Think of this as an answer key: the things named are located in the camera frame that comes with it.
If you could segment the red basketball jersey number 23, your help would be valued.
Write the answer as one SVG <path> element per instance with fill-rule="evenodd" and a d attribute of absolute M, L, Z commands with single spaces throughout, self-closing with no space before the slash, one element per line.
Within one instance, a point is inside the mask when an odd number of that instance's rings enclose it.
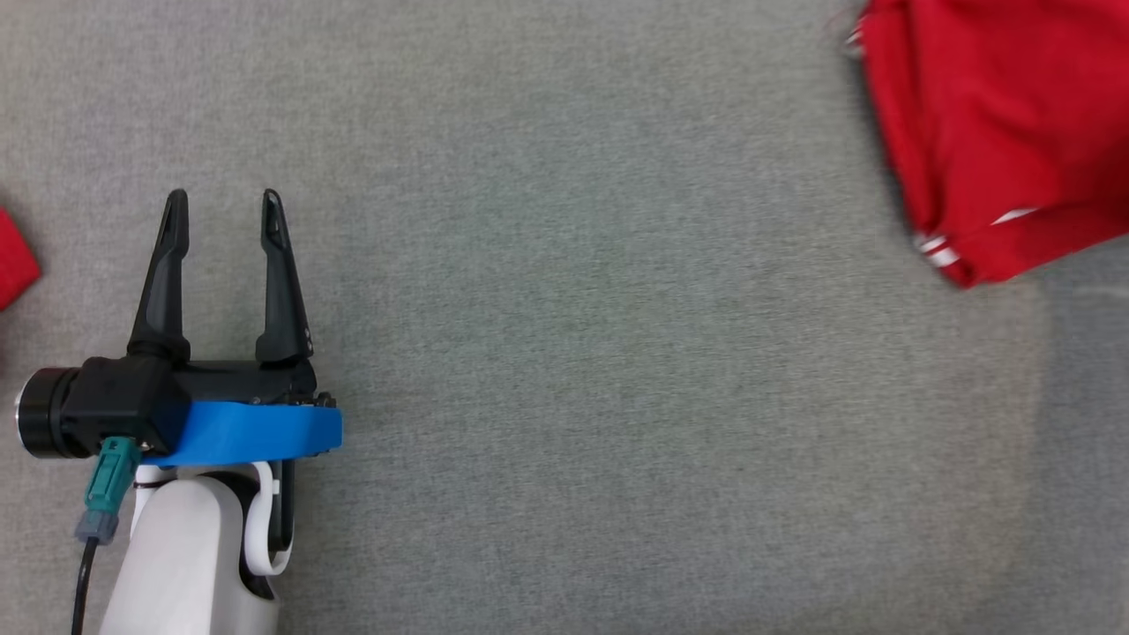
<path fill-rule="evenodd" d="M 914 246 L 952 284 L 1129 235 L 1129 0 L 867 0 L 849 41 Z"/>

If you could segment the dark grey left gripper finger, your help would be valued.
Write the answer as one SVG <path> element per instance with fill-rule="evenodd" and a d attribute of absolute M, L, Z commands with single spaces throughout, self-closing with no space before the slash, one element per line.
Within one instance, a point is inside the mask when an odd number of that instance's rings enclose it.
<path fill-rule="evenodd" d="M 173 364 L 189 362 L 191 345 L 183 332 L 182 266 L 190 246 L 187 193 L 174 189 L 159 221 L 145 289 L 126 345 L 130 356 L 158 356 Z"/>
<path fill-rule="evenodd" d="M 294 241 L 281 198 L 272 189 L 266 189 L 262 197 L 261 246 L 266 258 L 265 330 L 259 334 L 255 358 L 261 364 L 308 359 L 314 354 L 314 345 L 295 263 Z"/>

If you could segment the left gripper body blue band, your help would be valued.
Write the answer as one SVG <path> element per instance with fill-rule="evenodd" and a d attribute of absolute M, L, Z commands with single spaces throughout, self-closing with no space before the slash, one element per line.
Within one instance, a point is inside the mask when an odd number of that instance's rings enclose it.
<path fill-rule="evenodd" d="M 250 567 L 285 567 L 294 550 L 295 460 L 342 446 L 343 414 L 316 390 L 310 360 L 201 362 L 175 371 L 192 400 L 185 430 L 169 456 L 145 456 L 141 477 L 159 467 L 252 466 L 259 493 L 243 530 Z"/>

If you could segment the red shorts white trim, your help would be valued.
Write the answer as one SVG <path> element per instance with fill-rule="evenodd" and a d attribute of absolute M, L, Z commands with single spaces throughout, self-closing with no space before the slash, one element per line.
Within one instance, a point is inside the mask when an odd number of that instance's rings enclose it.
<path fill-rule="evenodd" d="M 0 206 L 0 312 L 19 301 L 40 277 L 40 261 L 11 214 Z"/>

